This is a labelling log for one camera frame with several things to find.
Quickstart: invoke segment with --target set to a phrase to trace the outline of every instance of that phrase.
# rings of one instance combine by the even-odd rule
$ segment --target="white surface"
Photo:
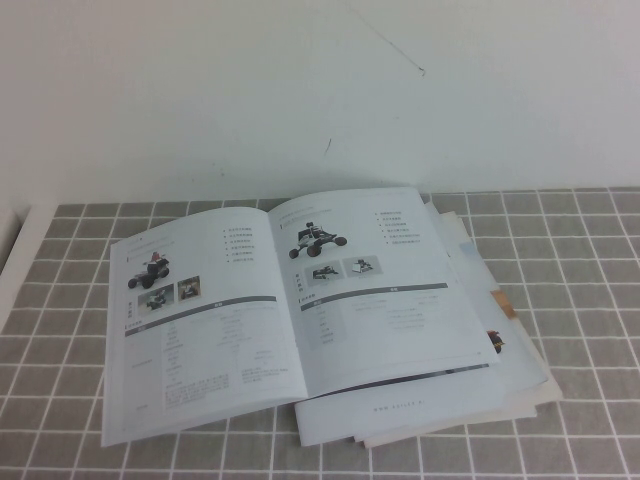
[[[636,0],[2,2],[0,201],[638,183],[638,18]]]
[[[9,317],[18,291],[24,282],[57,205],[34,205],[20,229],[7,263],[0,274],[0,331]]]

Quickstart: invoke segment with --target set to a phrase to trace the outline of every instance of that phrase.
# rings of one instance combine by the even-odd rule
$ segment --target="grid tile surface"
[[[366,450],[291,405],[100,448],[108,247],[286,199],[62,205],[0,334],[0,479],[640,479],[640,190],[425,194],[462,216],[566,399]]]

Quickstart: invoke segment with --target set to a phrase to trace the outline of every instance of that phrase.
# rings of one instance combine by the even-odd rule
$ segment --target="printed photo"
[[[289,258],[298,258],[302,250],[306,250],[310,257],[317,257],[322,253],[323,246],[328,243],[344,247],[347,239],[336,233],[325,232],[320,225],[314,225],[313,222],[307,222],[306,228],[298,232],[298,245],[289,252]]]
[[[342,264],[347,272],[347,277],[368,277],[382,273],[380,261],[375,255],[345,258]]]
[[[178,282],[178,302],[184,302],[190,298],[199,298],[202,295],[200,277],[191,277]]]
[[[337,260],[319,263],[306,268],[304,273],[307,279],[307,285],[310,287],[344,278],[342,266]]]
[[[144,317],[156,310],[164,310],[174,302],[173,284],[166,285],[138,297],[138,315]]]

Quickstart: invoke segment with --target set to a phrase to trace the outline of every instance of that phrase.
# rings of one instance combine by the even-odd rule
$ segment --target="open book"
[[[498,359],[416,190],[213,210],[111,247],[102,443]]]

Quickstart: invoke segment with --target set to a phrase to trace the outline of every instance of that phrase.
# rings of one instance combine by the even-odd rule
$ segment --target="booklet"
[[[203,212],[110,258],[105,446],[500,361],[411,188]]]

